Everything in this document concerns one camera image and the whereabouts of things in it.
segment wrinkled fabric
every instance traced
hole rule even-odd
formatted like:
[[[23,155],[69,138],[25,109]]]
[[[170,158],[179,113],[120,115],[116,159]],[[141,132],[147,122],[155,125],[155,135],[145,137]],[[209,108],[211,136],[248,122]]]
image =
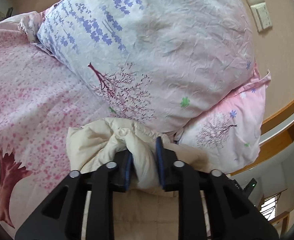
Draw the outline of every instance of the wrinkled fabric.
[[[82,173],[97,170],[113,160],[115,153],[128,149],[133,155],[133,164],[138,179],[135,187],[151,189],[159,186],[156,167],[156,138],[161,137],[164,148],[176,152],[177,158],[194,168],[209,172],[214,168],[208,163],[205,152],[170,143],[169,137],[122,118],[104,118],[81,128],[69,128],[67,155],[71,170]]]
[[[260,77],[255,62],[252,78],[192,119],[184,127],[179,143],[204,150],[224,173],[253,163],[260,151],[260,128],[270,80],[270,73]]]
[[[0,23],[0,223],[12,237],[70,171],[68,127],[110,113],[69,69],[29,43],[19,21]]]
[[[240,0],[61,0],[43,18],[34,44],[115,117],[160,132],[176,132],[251,76]],[[23,29],[34,35],[32,26]]]
[[[159,188],[156,167],[156,138],[160,136],[164,148],[173,150],[177,158],[197,170],[209,172],[218,168],[208,162],[200,149],[170,143],[165,134],[150,130],[138,122],[121,118],[104,118],[81,128],[69,128],[67,154],[71,170],[82,173],[97,170],[112,161],[118,151],[126,148],[133,155],[136,180],[127,193],[114,193],[113,218],[115,239],[177,239],[178,194]],[[90,194],[87,195],[82,239],[85,239]],[[204,205],[206,226],[209,219]]]

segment wooden furniture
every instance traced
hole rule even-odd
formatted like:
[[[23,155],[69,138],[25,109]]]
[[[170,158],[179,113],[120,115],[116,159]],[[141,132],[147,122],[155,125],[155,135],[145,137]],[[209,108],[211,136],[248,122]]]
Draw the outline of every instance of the wooden furniture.
[[[271,117],[263,121],[261,126],[261,134],[270,131],[272,128],[279,125],[281,122],[286,120],[289,116],[294,113],[294,100],[292,100],[288,105],[280,109],[278,112],[273,114]]]
[[[251,164],[245,166],[244,168],[237,170],[231,175],[238,174],[245,170],[251,169],[258,164],[270,159],[275,156],[287,146],[289,146],[294,141],[294,121],[287,125],[284,129],[280,130],[275,136],[267,139],[260,145],[260,153],[258,158]]]
[[[282,221],[280,236],[283,236],[288,230],[289,215],[290,213],[285,211],[269,221],[272,225]]]

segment pink pillowcase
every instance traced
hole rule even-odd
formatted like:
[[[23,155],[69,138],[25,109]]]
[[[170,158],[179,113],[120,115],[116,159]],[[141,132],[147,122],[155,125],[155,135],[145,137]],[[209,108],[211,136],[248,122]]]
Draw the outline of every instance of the pink pillowcase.
[[[260,151],[260,127],[270,80],[270,73],[260,77],[255,62],[252,78],[210,110],[191,119],[179,144],[205,150],[210,161],[220,165],[225,173],[254,162]]]

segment black device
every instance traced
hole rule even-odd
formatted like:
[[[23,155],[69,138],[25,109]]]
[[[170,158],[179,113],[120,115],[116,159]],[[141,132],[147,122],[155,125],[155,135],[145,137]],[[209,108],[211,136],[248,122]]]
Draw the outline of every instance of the black device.
[[[246,197],[249,197],[249,195],[251,194],[256,185],[257,181],[254,178],[252,178],[251,181],[243,189]]]
[[[156,157],[162,188],[179,192],[179,240],[207,239],[200,190],[206,198],[211,239],[279,239],[245,191],[221,171],[194,170],[178,160],[174,151],[165,149],[160,137]],[[80,240],[88,191],[86,240],[113,240],[112,195],[128,190],[132,167],[132,154],[125,150],[97,171],[71,171],[18,229],[15,240]]]

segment window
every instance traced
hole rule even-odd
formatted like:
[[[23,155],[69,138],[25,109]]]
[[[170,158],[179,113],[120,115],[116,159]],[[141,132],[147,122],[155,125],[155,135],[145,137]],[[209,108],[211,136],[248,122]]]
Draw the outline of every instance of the window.
[[[266,198],[265,202],[261,206],[260,212],[267,220],[272,220],[276,217],[277,201],[280,197],[280,194],[281,193],[278,193],[277,195]]]

